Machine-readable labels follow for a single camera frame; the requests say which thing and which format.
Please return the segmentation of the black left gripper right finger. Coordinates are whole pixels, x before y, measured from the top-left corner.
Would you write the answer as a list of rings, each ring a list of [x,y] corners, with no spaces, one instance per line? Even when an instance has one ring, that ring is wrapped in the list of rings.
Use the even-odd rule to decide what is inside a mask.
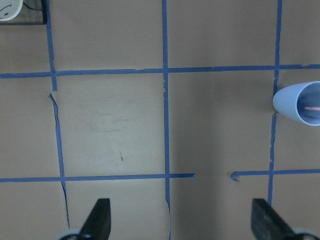
[[[251,202],[251,231],[256,239],[294,239],[296,234],[265,199]]]

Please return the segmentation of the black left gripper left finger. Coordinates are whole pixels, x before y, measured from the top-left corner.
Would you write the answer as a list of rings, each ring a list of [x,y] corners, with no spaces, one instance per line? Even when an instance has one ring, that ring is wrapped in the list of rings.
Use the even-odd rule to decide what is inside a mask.
[[[109,198],[99,198],[82,228],[80,238],[108,238],[111,233],[111,203]]]

